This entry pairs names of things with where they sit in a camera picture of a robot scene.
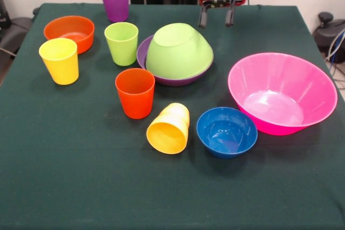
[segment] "table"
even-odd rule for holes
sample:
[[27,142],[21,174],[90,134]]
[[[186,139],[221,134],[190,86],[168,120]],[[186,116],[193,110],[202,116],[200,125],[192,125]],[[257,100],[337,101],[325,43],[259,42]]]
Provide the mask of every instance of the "table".
[[[294,6],[241,6],[234,26],[210,10],[198,29],[215,62],[183,87],[157,84],[151,114],[127,118],[114,86],[124,68],[111,59],[101,4],[44,4],[0,88],[0,229],[344,229],[345,105],[296,134],[259,133],[245,155],[210,155],[196,135],[200,114],[236,107],[227,88],[233,64],[257,52],[298,55],[327,71]],[[95,23],[80,77],[53,83],[38,55],[44,26],[64,15]],[[161,26],[197,27],[198,6],[131,5],[139,42]],[[186,150],[155,151],[145,132],[171,102],[190,109]]]

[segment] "purple bowl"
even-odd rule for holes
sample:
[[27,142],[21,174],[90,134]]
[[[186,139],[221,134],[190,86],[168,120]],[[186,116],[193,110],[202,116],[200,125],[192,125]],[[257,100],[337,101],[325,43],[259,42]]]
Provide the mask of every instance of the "purple bowl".
[[[136,51],[136,60],[139,63],[139,66],[143,69],[146,69],[146,56],[147,52],[149,50],[150,43],[152,41],[153,35],[146,38],[138,47],[138,50]],[[206,73],[206,71],[211,67],[212,63],[210,66],[205,69],[205,71],[201,72],[200,74],[191,76],[190,78],[185,78],[185,79],[168,79],[168,78],[161,78],[159,76],[154,75],[156,82],[159,82],[163,85],[167,86],[185,86],[188,85],[196,80],[198,80],[203,74]]]

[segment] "red cup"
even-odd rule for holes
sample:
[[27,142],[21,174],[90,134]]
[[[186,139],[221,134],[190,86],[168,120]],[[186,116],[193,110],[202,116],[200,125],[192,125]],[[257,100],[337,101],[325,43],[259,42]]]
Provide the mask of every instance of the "red cup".
[[68,38],[78,47],[78,54],[86,52],[93,44],[95,25],[83,16],[63,16],[49,22],[44,28],[47,40]]
[[142,119],[152,110],[155,77],[142,68],[122,71],[115,79],[115,86],[123,111],[131,119]]

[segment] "purple cup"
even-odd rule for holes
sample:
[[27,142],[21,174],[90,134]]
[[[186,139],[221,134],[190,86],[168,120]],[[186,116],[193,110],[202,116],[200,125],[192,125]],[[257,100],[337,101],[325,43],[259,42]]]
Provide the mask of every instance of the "purple cup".
[[[138,62],[139,66],[143,69],[146,69],[146,57],[147,57],[147,52],[149,50],[150,43],[153,39],[153,35],[146,38],[138,47],[136,51],[136,61]],[[203,74],[206,73],[206,71],[211,67],[212,63],[210,66],[202,71],[200,74],[192,76],[190,78],[185,78],[185,79],[168,79],[168,78],[161,78],[159,76],[154,75],[156,82],[161,83],[166,86],[185,86],[190,83],[193,83],[194,81],[198,80]]]
[[113,22],[124,22],[128,18],[129,0],[103,0],[108,19]]

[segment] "plastic bowl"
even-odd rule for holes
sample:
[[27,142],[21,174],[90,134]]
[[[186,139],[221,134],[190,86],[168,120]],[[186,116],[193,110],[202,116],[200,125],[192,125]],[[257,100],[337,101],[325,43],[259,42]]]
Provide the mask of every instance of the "plastic bowl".
[[188,24],[160,28],[150,43],[146,68],[168,79],[198,75],[213,62],[213,50],[205,38]]
[[44,28],[47,40],[68,38],[74,40],[78,54],[86,52],[93,44],[95,26],[83,16],[63,16],[49,22]]
[[204,146],[220,158],[233,158],[247,152],[258,138],[253,121],[229,107],[206,111],[200,116],[196,128]]
[[[147,57],[147,51],[149,49],[150,43],[152,41],[153,35],[146,38],[138,47],[136,52],[136,60],[139,64],[139,66],[143,69],[146,69],[146,57]],[[192,76],[190,78],[185,79],[168,79],[168,78],[162,78],[160,76],[154,75],[156,82],[161,83],[163,85],[167,86],[185,86],[190,83],[193,83],[194,81],[198,80],[203,74],[206,73],[206,71],[211,67],[212,63],[204,70],[201,71],[199,74]]]
[[325,120],[337,104],[336,88],[312,63],[282,53],[259,53],[237,62],[229,90],[241,111],[270,135],[289,135]]

